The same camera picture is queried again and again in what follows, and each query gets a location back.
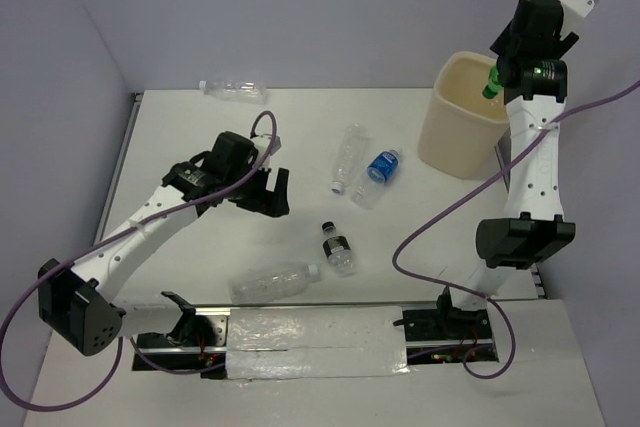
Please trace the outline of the green plastic bottle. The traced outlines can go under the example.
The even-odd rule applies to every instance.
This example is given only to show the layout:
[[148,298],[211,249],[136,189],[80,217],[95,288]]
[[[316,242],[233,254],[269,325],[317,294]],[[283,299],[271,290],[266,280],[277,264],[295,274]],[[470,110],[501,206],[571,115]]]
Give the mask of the green plastic bottle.
[[486,99],[494,99],[503,91],[503,86],[499,80],[499,72],[496,65],[489,70],[487,83],[482,90],[482,95]]

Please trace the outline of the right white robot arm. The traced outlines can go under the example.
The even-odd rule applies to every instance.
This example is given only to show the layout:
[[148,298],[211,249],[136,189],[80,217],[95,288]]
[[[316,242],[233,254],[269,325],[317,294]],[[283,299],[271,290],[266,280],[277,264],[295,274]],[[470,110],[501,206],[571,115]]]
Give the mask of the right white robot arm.
[[512,20],[491,45],[497,56],[484,96],[504,95],[511,134],[509,189],[504,214],[476,230],[478,267],[460,289],[438,297],[434,323],[456,338],[486,318],[486,300],[517,271],[556,254],[575,237],[559,196],[559,116],[567,100],[563,56],[594,0],[519,0]]

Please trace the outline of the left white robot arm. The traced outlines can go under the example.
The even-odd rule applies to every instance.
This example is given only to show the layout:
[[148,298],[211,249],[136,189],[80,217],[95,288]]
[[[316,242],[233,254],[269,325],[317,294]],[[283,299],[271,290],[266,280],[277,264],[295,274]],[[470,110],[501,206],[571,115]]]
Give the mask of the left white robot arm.
[[137,334],[159,333],[177,346],[188,343],[206,323],[178,294],[163,291],[135,302],[117,296],[165,242],[223,201],[272,218],[287,215],[288,170],[279,169],[274,189],[267,188],[268,162],[280,146],[273,134],[245,138],[226,131],[210,150],[173,165],[109,243],[56,275],[50,273],[56,260],[40,268],[46,279],[38,288],[40,318],[84,356]]

